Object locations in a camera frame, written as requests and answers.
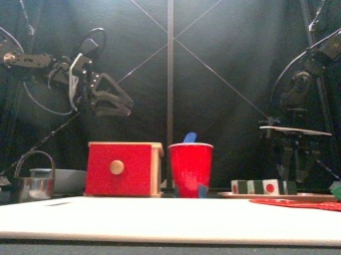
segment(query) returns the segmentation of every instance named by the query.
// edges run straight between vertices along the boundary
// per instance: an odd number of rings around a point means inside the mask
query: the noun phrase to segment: metal cup
[[[43,153],[49,156],[51,161],[53,174],[50,177],[21,177],[21,170],[26,159],[37,153]],[[15,183],[14,183],[14,197],[13,201],[17,203],[33,202],[47,200],[53,197],[54,186],[55,186],[55,173],[57,173],[57,164],[53,156],[42,151],[33,150],[27,152],[18,163],[15,171]]]

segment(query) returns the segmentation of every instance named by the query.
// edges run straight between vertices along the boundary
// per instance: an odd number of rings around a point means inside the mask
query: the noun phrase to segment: black backdrop
[[[307,1],[315,15],[320,1]],[[317,38],[341,24],[340,1],[324,14]],[[51,136],[41,149],[50,152],[59,168],[87,169],[90,141],[158,141],[165,150],[188,132],[215,145],[212,187],[229,188],[232,179],[267,176],[268,154],[260,139],[260,121],[276,111],[275,98],[289,88],[293,67],[277,88],[275,81],[288,63],[308,47],[301,1],[297,0],[174,0],[173,24],[168,0],[26,0],[29,35],[21,1],[0,1],[0,26],[18,38],[26,52],[71,56],[83,36],[94,28],[108,32],[108,48],[96,63],[136,101],[126,117],[96,117],[82,109],[78,117]],[[169,65],[169,25],[176,35]],[[173,97],[169,97],[169,71]],[[328,74],[330,110],[339,141],[340,66]],[[75,115],[54,115],[33,102],[23,87],[2,69],[2,169]],[[66,88],[27,82],[35,99],[57,112],[69,111]],[[169,130],[169,102],[173,129]],[[326,131],[317,90],[309,95],[308,128]],[[324,161],[340,172],[338,149],[330,141]],[[27,168],[47,163],[34,158]],[[170,170],[164,160],[164,177]],[[332,174],[315,165],[305,188],[327,188]]]

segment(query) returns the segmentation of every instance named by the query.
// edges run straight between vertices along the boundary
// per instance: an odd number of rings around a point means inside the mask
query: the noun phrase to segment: red cup
[[[209,189],[213,146],[185,142],[170,146],[176,196],[205,198]]]

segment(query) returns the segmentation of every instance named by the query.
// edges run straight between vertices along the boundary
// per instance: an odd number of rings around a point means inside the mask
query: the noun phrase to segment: white table
[[[247,199],[71,197],[0,206],[0,238],[341,246],[341,212]]]

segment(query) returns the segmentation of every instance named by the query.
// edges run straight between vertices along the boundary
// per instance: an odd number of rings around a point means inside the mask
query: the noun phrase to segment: red cube
[[[90,142],[86,195],[161,196],[164,146]]]

